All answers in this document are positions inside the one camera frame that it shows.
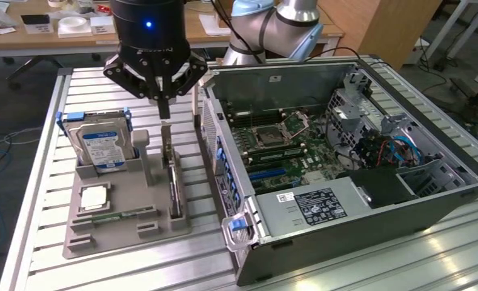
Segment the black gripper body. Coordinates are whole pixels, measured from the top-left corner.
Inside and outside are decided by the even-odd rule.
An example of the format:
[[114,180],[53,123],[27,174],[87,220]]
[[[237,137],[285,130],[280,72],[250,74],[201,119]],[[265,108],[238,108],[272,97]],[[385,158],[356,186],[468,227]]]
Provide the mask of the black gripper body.
[[191,72],[178,79],[191,59],[186,39],[183,1],[111,1],[123,63],[145,78],[149,89],[186,92],[191,88]]

